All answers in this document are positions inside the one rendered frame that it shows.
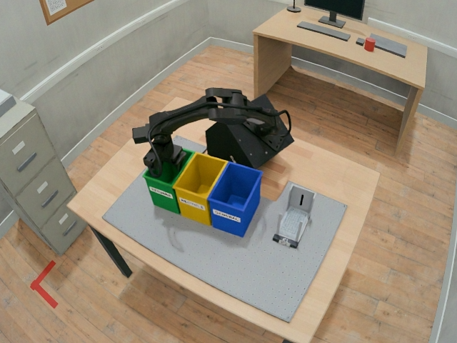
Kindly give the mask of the green bin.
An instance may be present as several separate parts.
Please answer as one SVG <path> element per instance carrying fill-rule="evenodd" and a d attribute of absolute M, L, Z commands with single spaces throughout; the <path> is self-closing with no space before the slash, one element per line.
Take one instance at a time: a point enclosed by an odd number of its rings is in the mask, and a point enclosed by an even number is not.
<path fill-rule="evenodd" d="M 149 172 L 149 169 L 147 169 L 142 176 L 146 180 L 146 184 L 154 205 L 175 214 L 180 214 L 181 210 L 179 208 L 176 191 L 175 189 L 172 189 L 173 185 L 176 183 L 177 179 L 180 177 L 181 173 L 186 168 L 193 155 L 196 153 L 195 151 L 184 148 L 183 151 L 185 151 L 187 155 L 184 159 L 180 172 L 175 169 L 173 164 L 164 162 L 162 166 L 162 173 L 159 178 L 154 178 Z"/>

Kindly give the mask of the yellow open bin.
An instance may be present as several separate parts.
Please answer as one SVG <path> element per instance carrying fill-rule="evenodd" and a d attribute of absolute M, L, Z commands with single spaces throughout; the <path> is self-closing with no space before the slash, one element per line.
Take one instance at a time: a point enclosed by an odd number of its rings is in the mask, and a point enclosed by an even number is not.
<path fill-rule="evenodd" d="M 193 155 L 173 185 L 173 189 L 177 189 L 176 195 L 183 217 L 211 226 L 211 210 L 207 198 L 227 164 L 228 161 L 213 156 Z"/>

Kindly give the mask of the blue bin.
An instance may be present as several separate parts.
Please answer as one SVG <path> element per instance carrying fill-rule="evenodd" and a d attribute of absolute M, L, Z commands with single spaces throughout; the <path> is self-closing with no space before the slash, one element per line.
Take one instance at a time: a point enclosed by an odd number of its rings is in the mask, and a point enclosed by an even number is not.
<path fill-rule="evenodd" d="M 260 203 L 262 174 L 240 164 L 226 165 L 207 198 L 213 228 L 244 236 Z"/>

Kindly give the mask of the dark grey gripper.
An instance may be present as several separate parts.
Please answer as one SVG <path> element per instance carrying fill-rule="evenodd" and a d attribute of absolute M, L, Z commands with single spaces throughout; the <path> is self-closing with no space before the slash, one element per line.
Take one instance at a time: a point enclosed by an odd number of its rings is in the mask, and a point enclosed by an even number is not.
<path fill-rule="evenodd" d="M 173 166 L 176 168 L 176 170 L 178 172 L 180 172 L 181 169 L 182 169 L 182 165 L 183 165 L 184 159 L 186 157 L 186 152 L 183 151 L 182 146 L 173 144 L 172 138 L 171 138 L 170 141 L 172 143 L 174 152 L 173 152 L 173 154 L 171 155 L 171 157 L 169 159 L 162 157 L 162 159 L 161 159 L 161 163 L 162 164 L 161 165 L 163 166 L 164 162 L 168 162 L 170 164 L 173 164 Z M 168 144 L 168 143 L 166 143 L 166 144 Z M 166 145 L 166 144 L 159 144 L 159 143 L 157 143 L 157 144 L 158 145 Z"/>

